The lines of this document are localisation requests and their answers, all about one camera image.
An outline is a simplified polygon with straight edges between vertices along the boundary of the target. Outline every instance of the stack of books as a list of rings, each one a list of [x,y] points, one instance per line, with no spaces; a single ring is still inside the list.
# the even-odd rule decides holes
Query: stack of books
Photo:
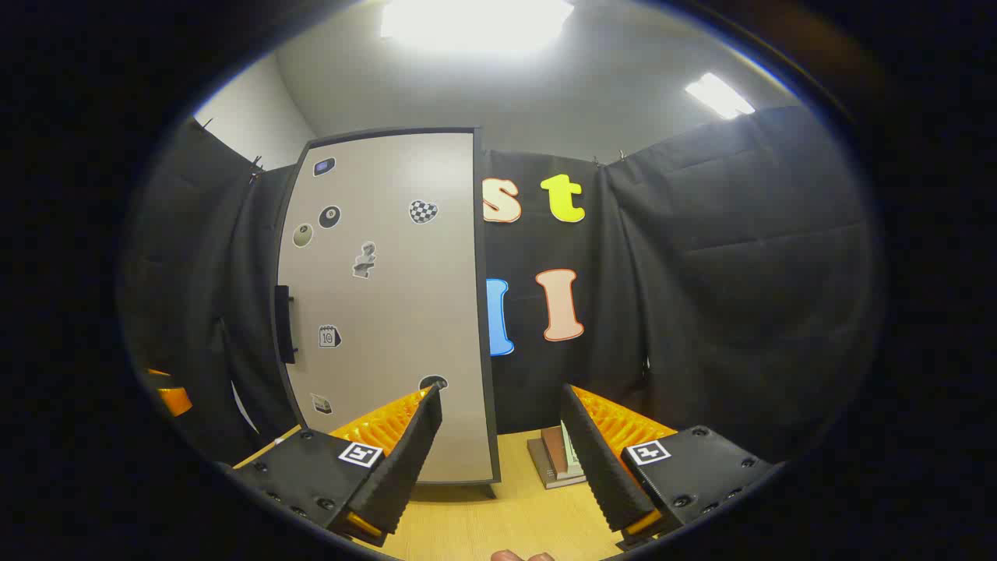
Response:
[[[581,483],[585,474],[581,471],[578,456],[567,435],[564,423],[551,426],[540,431],[540,438],[526,442],[529,455],[536,466],[536,474],[540,476],[544,489],[563,487],[572,483]]]

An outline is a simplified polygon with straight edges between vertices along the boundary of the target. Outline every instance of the wooden table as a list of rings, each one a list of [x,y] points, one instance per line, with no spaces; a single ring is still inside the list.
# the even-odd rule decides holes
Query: wooden table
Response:
[[[526,450],[530,438],[540,438],[540,431],[498,436],[502,483],[492,486],[495,499],[474,487],[417,487],[384,547],[354,542],[406,561],[489,561],[502,549],[523,559],[545,551],[556,561],[619,554],[621,536],[609,531],[587,483],[543,488]]]

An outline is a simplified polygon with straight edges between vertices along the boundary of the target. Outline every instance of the blue letter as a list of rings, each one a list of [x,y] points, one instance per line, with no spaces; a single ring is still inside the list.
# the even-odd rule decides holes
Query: blue letter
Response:
[[[505,336],[505,312],[502,305],[508,282],[487,279],[485,285],[489,294],[489,345],[492,347],[492,356],[509,354],[515,350],[515,345]]]

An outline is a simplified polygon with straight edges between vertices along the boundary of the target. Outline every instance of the ceiling light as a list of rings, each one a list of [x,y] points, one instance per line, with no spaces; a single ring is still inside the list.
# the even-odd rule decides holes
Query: ceiling light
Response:
[[[755,113],[755,108],[748,103],[748,100],[739,96],[733,88],[709,72],[698,82],[686,86],[686,91],[724,119]]]
[[[448,51],[527,51],[560,34],[574,6],[563,0],[394,0],[381,37]]]

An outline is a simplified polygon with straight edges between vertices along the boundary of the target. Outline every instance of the foam letter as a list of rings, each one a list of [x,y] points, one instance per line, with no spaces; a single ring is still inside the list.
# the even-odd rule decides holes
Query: foam letter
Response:
[[[540,182],[540,188],[550,193],[550,212],[562,222],[579,222],[585,218],[585,209],[571,205],[572,195],[581,195],[581,185],[572,183],[567,175],[561,174]]]
[[[519,188],[509,180],[486,179],[482,181],[482,198],[485,199],[485,220],[487,222],[512,223],[519,220],[522,207],[514,199]]]
[[[509,354],[515,345],[505,336],[505,312],[503,297],[508,291],[508,282],[502,279],[487,279],[485,286],[489,295],[489,345],[492,356]]]
[[[571,283],[578,278],[571,269],[551,269],[536,276],[547,295],[547,340],[574,339],[585,332],[585,327],[574,316],[574,296]]]

